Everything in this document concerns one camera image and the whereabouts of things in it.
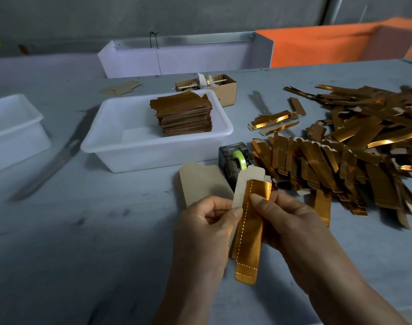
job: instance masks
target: black string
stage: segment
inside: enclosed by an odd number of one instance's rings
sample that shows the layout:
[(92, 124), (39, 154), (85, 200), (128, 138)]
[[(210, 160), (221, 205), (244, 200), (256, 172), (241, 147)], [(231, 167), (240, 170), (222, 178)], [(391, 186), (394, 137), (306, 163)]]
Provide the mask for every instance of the black string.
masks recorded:
[(153, 34), (153, 35), (155, 36), (156, 46), (157, 46), (158, 49), (159, 49), (158, 39), (156, 38), (156, 34), (158, 34), (158, 33), (159, 33), (159, 32), (156, 32), (156, 33), (152, 32), (152, 31), (149, 32), (150, 47), (152, 47), (152, 34)]

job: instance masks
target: dashed crease line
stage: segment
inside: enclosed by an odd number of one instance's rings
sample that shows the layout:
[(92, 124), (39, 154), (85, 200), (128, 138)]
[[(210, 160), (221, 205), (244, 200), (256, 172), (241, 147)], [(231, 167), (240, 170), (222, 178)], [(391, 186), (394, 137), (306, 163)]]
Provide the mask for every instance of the dashed crease line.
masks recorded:
[[(252, 189), (253, 189), (253, 183), (251, 182), (249, 196), (251, 196), (251, 190), (252, 190)], [(245, 207), (244, 223), (243, 223), (243, 225), (242, 225), (241, 239), (239, 240), (239, 248), (237, 249), (236, 262), (237, 262), (237, 260), (238, 260), (238, 258), (239, 258), (239, 252), (241, 251), (242, 236), (244, 235), (246, 214), (248, 213), (248, 204), (249, 204), (249, 202), (246, 203), (246, 207)]]
[(236, 263), (237, 263), (238, 265), (240, 265), (240, 266), (244, 266), (244, 267), (247, 267), (247, 268), (251, 268), (251, 269), (257, 270), (257, 268), (244, 265), (243, 263), (239, 263), (239, 262), (236, 262)]
[(252, 276), (248, 276), (248, 275), (241, 274), (241, 273), (236, 273), (236, 274), (238, 274), (238, 275), (242, 275), (242, 276), (246, 276), (246, 277), (249, 277), (249, 278), (254, 278), (254, 277), (252, 277)]

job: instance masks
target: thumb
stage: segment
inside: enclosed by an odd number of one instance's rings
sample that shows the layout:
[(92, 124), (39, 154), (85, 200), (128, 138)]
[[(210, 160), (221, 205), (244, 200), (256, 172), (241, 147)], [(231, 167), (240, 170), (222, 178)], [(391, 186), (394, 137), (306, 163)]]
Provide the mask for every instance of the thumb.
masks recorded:
[(251, 205), (256, 209), (256, 211), (269, 220), (278, 233), (284, 232), (285, 224), (288, 221), (291, 221), (291, 215), (285, 212), (276, 203), (268, 201), (257, 194), (251, 194), (250, 197)]
[(243, 208), (235, 207), (224, 213), (221, 219), (217, 222), (217, 225), (231, 234), (242, 218), (243, 213)]

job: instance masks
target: person's right arm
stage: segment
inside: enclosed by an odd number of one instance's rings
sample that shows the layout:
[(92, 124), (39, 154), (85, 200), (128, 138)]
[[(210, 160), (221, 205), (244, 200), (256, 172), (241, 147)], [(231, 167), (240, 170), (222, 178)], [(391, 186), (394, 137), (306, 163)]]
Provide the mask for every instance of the person's right arm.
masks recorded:
[(362, 278), (313, 208), (279, 191), (251, 202), (270, 225), (267, 243), (284, 257), (325, 325), (409, 325)]

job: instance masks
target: gray table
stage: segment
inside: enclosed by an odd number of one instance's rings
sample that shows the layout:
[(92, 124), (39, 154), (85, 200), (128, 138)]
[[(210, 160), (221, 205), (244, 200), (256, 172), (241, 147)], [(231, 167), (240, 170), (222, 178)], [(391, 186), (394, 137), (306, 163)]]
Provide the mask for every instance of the gray table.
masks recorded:
[[(400, 60), (242, 70), (237, 103), (225, 108), (235, 130), (225, 143), (261, 137), (246, 124), (289, 109), (291, 85), (412, 86), (412, 64)], [(138, 78), (131, 95), (171, 91), (193, 74)], [(24, 93), (44, 115), (51, 149), (0, 172), (0, 324), (147, 324), (163, 296), (180, 212), (172, 187), (179, 166), (113, 174), (95, 155), (76, 154), (28, 198), (10, 202), (62, 149), (84, 116), (109, 96), (102, 87), (129, 79), (0, 86), (0, 97)], [(287, 135), (325, 118), (317, 103)], [(412, 190), (412, 180), (406, 180)], [(333, 203), (331, 230), (366, 280), (393, 306), (412, 305), (412, 230), (370, 208), (355, 217)], [(317, 316), (277, 251), (263, 247), (255, 286), (236, 282), (235, 265), (220, 284), (211, 324), (309, 324)]]

